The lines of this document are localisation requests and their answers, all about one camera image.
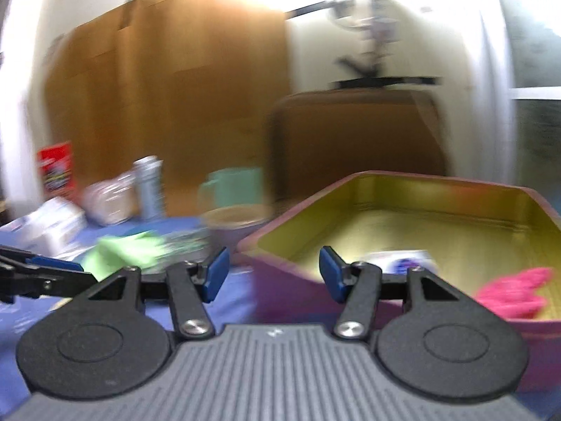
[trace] metal screw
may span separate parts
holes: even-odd
[[[351,339],[360,336],[360,334],[364,332],[364,326],[356,321],[346,321],[337,325],[335,332],[338,336],[349,337]]]
[[[200,336],[209,331],[210,325],[205,320],[187,320],[181,325],[181,330],[192,336]]]

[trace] pink cloth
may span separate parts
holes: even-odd
[[[480,289],[475,300],[503,318],[533,318],[547,304],[534,294],[534,289],[547,283],[552,275],[551,268],[534,268],[500,277]]]

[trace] light green cloth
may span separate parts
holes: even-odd
[[[103,280],[123,266],[148,269],[166,254],[165,239],[151,231],[133,236],[105,236],[84,257],[82,267],[98,280]]]

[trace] red snack bag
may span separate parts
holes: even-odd
[[[72,175],[72,147],[63,142],[45,147],[37,153],[41,178],[47,199],[62,196],[72,200],[75,193]]]

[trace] teal mug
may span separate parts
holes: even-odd
[[[263,203],[261,168],[226,168],[211,172],[198,188],[202,212],[238,204]]]

